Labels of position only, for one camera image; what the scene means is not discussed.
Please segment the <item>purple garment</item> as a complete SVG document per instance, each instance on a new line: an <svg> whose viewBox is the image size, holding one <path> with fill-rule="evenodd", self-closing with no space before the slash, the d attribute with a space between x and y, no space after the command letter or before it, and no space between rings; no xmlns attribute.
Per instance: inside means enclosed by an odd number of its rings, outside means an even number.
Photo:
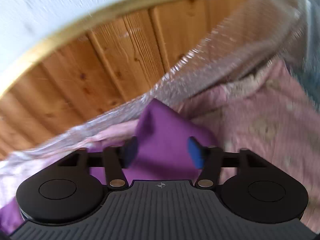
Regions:
<svg viewBox="0 0 320 240"><path fill-rule="evenodd" d="M140 116L135 136L138 153L124 170L129 183L133 180L195 180L200 172L188 153L189 137L195 137L203 146L217 144L209 129L194 124L156 99Z"/></svg>

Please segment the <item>wooden headboard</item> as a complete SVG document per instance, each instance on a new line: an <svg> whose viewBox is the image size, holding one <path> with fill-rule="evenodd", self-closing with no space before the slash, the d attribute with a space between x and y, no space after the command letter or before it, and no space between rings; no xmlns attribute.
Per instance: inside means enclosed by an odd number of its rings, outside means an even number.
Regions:
<svg viewBox="0 0 320 240"><path fill-rule="evenodd" d="M2 64L1 158L143 94L244 1L123 0Z"/></svg>

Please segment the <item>clear bubble wrap sheet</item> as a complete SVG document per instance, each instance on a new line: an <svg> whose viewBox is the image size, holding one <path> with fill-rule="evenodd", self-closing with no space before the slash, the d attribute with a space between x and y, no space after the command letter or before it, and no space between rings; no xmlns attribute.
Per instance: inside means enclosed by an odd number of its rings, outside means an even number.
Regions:
<svg viewBox="0 0 320 240"><path fill-rule="evenodd" d="M310 6L316 2L317 0L245 0L143 94L37 146L13 151L8 156L16 152L48 154L73 146L111 126L136 119L152 98L176 105L214 83L245 76L259 62L277 54L287 55L299 69L303 69L308 61L308 50L304 46L307 43L305 34L310 22ZM19 64L31 49L22 55L18 60Z"/></svg>

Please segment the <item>pink bear-print quilt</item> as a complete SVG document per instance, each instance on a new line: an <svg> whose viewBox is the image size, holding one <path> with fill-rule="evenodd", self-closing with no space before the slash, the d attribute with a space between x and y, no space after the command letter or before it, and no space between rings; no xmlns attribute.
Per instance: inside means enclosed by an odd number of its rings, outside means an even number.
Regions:
<svg viewBox="0 0 320 240"><path fill-rule="evenodd" d="M209 129L217 139L215 146L227 152L248 148L300 181L309 194L302 221L319 232L319 114L283 60L272 60L257 74L215 86L172 109ZM138 120L52 153L17 152L1 162L1 229L11 233L22 223L15 200L22 181L77 148L97 152L121 145L135 136Z"/></svg>

